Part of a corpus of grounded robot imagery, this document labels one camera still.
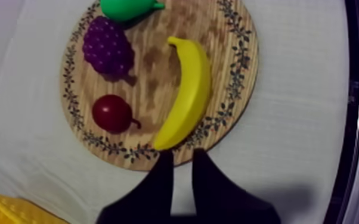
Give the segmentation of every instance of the toy fruit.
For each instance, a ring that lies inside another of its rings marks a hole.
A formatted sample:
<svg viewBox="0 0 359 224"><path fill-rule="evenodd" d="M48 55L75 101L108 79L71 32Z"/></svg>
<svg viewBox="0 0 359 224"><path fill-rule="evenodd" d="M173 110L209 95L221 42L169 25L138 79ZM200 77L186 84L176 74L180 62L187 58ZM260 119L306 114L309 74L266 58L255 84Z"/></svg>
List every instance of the toy fruit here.
<svg viewBox="0 0 359 224"><path fill-rule="evenodd" d="M121 23L165 5L156 0L101 0L100 7L108 18Z"/></svg>
<svg viewBox="0 0 359 224"><path fill-rule="evenodd" d="M157 150L170 149L184 140L206 111L211 92L208 56L202 46L189 40L170 37L181 61L181 86L167 120L154 140Z"/></svg>
<svg viewBox="0 0 359 224"><path fill-rule="evenodd" d="M132 118L131 107L117 95L99 98L93 105L92 116L99 127L111 133L122 133L131 123L141 128L141 123Z"/></svg>
<svg viewBox="0 0 359 224"><path fill-rule="evenodd" d="M101 74L123 77L134 66L135 52L123 29L103 16L97 17L89 25L82 50L85 60Z"/></svg>

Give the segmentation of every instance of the purple grapes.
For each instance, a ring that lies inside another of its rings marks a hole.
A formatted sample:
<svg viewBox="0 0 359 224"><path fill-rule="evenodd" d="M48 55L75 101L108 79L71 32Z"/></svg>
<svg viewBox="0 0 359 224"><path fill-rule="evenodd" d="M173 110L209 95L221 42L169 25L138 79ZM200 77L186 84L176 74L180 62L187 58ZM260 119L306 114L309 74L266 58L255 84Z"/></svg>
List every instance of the purple grapes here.
<svg viewBox="0 0 359 224"><path fill-rule="evenodd" d="M126 76L134 66L135 52L124 30L106 17L91 22L83 41L85 60L101 74Z"/></svg>

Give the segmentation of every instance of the wooden plate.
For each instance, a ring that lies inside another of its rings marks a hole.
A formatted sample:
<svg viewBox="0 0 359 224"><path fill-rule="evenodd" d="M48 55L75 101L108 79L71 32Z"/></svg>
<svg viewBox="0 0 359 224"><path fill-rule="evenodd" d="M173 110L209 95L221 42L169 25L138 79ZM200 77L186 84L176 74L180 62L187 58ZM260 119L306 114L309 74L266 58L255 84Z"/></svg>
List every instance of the wooden plate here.
<svg viewBox="0 0 359 224"><path fill-rule="evenodd" d="M238 0L163 0L157 11L126 31L136 53L131 74L135 86L124 81L106 82L83 59L83 35L89 23L102 15L92 4L79 20L67 44L61 66L61 101L73 133L97 157L131 170L150 170L159 153L152 148L177 97L181 84L180 61L168 36L199 41L212 68L212 98L194 132L175 147L175 164L191 160L193 148L211 149L238 121L252 94L258 71L258 40L247 9ZM131 105L135 125L121 135L100 129L93 121L93 103L116 94Z"/></svg>

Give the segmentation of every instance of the white fabric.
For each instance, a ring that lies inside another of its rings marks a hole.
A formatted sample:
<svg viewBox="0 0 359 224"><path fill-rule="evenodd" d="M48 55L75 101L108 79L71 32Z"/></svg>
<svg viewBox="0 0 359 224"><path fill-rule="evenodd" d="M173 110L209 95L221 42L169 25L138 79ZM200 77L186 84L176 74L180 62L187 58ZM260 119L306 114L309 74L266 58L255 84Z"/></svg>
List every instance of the white fabric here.
<svg viewBox="0 0 359 224"><path fill-rule="evenodd" d="M146 175L91 155L63 116L61 56L91 1L26 1L0 78L0 193L33 200L72 223L93 223ZM245 3L261 69L245 114L210 156L241 187L274 203L284 223L321 223L345 125L343 1ZM173 213L194 212L190 174L191 163L175 169Z"/></svg>

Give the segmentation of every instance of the yellow banana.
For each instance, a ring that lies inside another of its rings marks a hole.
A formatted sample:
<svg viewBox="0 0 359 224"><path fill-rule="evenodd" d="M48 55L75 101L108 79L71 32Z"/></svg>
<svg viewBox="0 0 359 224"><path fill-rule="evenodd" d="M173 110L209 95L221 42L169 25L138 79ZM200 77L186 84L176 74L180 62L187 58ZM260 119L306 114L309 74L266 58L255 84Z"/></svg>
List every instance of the yellow banana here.
<svg viewBox="0 0 359 224"><path fill-rule="evenodd" d="M181 61L181 86L167 120L154 139L156 150L170 149L183 141L206 112L211 92L208 56L195 41L168 38Z"/></svg>

